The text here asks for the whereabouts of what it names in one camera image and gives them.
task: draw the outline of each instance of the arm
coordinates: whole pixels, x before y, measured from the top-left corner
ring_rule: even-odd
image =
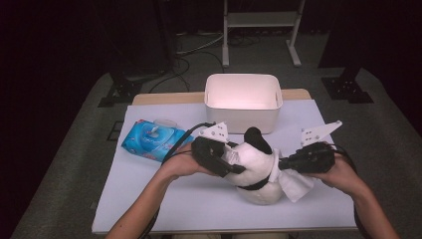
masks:
[[[180,149],[188,150],[190,144]],[[171,157],[157,170],[133,204],[115,222],[106,238],[138,238],[158,210],[170,183],[179,176],[195,172],[211,174],[199,166],[190,152]]]
[[[372,238],[399,238],[372,190],[353,171],[343,156],[335,156],[335,165],[327,173],[310,173],[325,184],[350,195],[364,228]]]

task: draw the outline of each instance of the blue wet wipes package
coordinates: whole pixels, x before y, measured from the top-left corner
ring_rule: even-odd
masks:
[[[182,129],[141,119],[134,124],[121,146],[138,156],[162,161],[165,154],[184,134]],[[189,135],[181,145],[192,140],[193,136]]]

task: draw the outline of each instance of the gray carpet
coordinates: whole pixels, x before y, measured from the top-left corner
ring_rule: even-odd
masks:
[[[291,62],[284,42],[286,37],[262,37],[252,46],[230,48],[230,67],[224,71],[270,74],[280,80],[282,88],[307,89],[325,122],[343,121],[343,126],[332,137],[354,159],[358,172],[374,190],[400,236],[420,238],[422,139],[387,96],[381,83],[365,70],[360,71],[357,81],[372,96],[374,104],[352,105],[329,98],[320,79],[336,77],[342,69],[317,68],[326,37],[298,36],[296,46],[303,62],[300,68]],[[209,38],[185,36],[179,42],[179,49],[186,51],[207,41]],[[220,47],[202,51],[221,57]],[[193,54],[184,59],[189,62],[189,70],[183,78],[192,92],[204,91],[207,77],[222,73],[216,58],[209,54]],[[174,71],[179,73],[186,67],[186,62],[176,61]],[[144,84],[142,92],[147,93],[159,81]],[[111,78],[104,75],[93,87],[13,238],[102,238],[91,233],[91,225],[116,147],[115,141],[106,139],[114,122],[123,120],[127,106],[98,108],[110,86]],[[186,92],[186,86],[180,78],[174,78],[153,92]],[[292,235],[301,239],[361,238],[356,231],[310,231]]]

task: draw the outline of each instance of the human hand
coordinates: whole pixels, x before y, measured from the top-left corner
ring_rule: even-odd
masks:
[[[328,172],[306,173],[306,175],[319,178],[326,185],[335,187],[350,196],[367,187],[363,180],[360,179],[360,177],[350,166],[350,164],[348,164],[345,156],[338,153],[336,153],[334,156],[335,164]]]
[[[179,176],[188,176],[196,172],[202,172],[209,175],[215,175],[208,169],[199,165],[193,158],[191,152],[191,143],[187,143],[176,151],[176,154],[170,157],[160,168],[159,171],[173,176],[174,179]]]

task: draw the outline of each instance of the white 3d-printed part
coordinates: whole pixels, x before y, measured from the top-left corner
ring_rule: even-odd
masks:
[[[326,125],[311,127],[307,129],[302,129],[302,146],[307,146],[313,144],[314,142],[321,141],[327,135],[332,133],[338,127],[342,125],[340,120]]]
[[[227,125],[225,122],[220,122],[214,126],[210,126],[199,132],[198,136],[206,137],[221,142],[229,142],[229,133],[227,131]]]

